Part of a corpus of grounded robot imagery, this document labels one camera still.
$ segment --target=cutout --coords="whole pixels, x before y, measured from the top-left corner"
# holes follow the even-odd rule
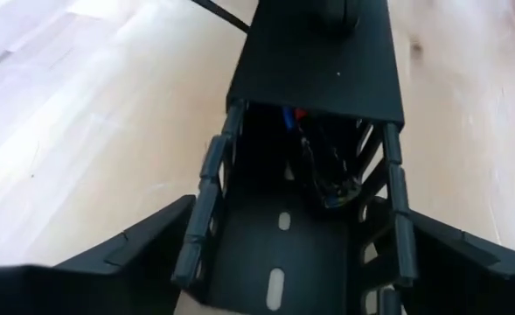
[[[278,228],[282,231],[288,231],[290,228],[290,213],[283,212],[278,216]]]
[[[224,161],[220,162],[220,168],[219,168],[219,182],[220,182],[220,189],[222,190],[222,194],[226,193],[226,183],[225,180],[225,171],[224,171]]]
[[[203,279],[203,263],[201,261],[198,261],[197,273],[195,274],[195,277],[197,278],[197,280]]]
[[[368,126],[367,132],[365,133],[365,137],[358,146],[358,150],[356,152],[357,155],[360,154],[360,152],[362,152],[362,150],[364,149],[365,143],[368,142],[368,139],[372,135],[372,130],[373,130],[373,125]]]
[[[240,119],[240,129],[238,130],[238,135],[243,135],[243,121],[244,121],[244,116],[241,117]]]
[[[387,199],[387,184],[379,189],[379,192],[376,193],[376,196]]]
[[[286,162],[286,168],[284,169],[284,179],[288,181],[294,180],[294,173],[292,172],[292,168],[288,162]]]
[[[364,264],[369,263],[373,258],[375,258],[377,256],[378,256],[378,252],[376,251],[376,248],[373,245],[373,242],[371,242],[364,249]]]
[[[284,271],[279,268],[271,270],[268,278],[267,308],[277,311],[281,308],[282,291],[284,290]]]
[[[208,223],[208,230],[209,230],[209,232],[211,232],[212,236],[216,235],[217,226],[218,226],[218,224],[216,224],[216,222],[214,221],[214,218],[211,218],[211,221]]]
[[[376,154],[373,156],[372,161],[366,167],[364,171],[364,175],[362,175],[362,179],[365,179],[364,181],[368,180],[368,177],[370,174],[372,174],[373,169],[378,165],[379,162],[383,159],[383,145],[380,145],[378,150],[376,151]]]
[[[232,143],[232,165],[236,163],[236,154],[238,153],[238,139],[234,138]]]
[[[358,221],[360,223],[364,222],[365,221],[365,218],[367,217],[368,215],[368,206],[365,206],[364,207],[364,210],[362,210],[358,216]]]
[[[376,290],[366,293],[362,307],[364,308],[364,314],[378,313],[378,292]]]

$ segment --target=wooden floor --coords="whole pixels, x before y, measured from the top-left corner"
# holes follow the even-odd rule
[[[257,4],[219,3],[248,23]],[[515,249],[515,0],[390,11],[411,207]],[[196,192],[244,38],[188,0],[0,0],[0,265]]]

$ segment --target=black cable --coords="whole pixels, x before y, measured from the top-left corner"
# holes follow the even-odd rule
[[[249,31],[249,25],[245,24],[242,20],[234,16],[234,14],[224,10],[221,6],[210,0],[192,0],[195,4],[202,6],[203,8],[209,10],[214,15],[222,18],[227,21],[229,24],[239,28],[243,32],[247,33]]]

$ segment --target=blue wire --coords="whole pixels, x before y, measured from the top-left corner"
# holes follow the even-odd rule
[[[292,108],[283,108],[282,115],[284,116],[284,123],[288,130],[292,130],[296,126],[296,119],[294,118],[294,111]]]

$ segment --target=mounting hole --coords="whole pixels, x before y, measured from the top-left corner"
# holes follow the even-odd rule
[[[371,242],[366,248],[364,249],[364,264],[369,263],[373,258],[378,256],[378,252],[376,251],[375,246],[373,245],[373,242]]]
[[[197,280],[202,280],[203,274],[204,274],[203,263],[201,261],[198,261],[197,272],[195,273],[195,277],[197,278]]]
[[[290,213],[283,212],[278,216],[278,228],[288,231],[290,228]]]
[[[281,308],[282,291],[284,290],[284,271],[274,268],[268,277],[267,308],[277,311]]]
[[[208,230],[209,230],[209,232],[211,232],[212,236],[216,235],[216,229],[218,226],[218,224],[216,224],[216,223],[217,223],[216,220],[211,217],[211,221],[208,223]]]

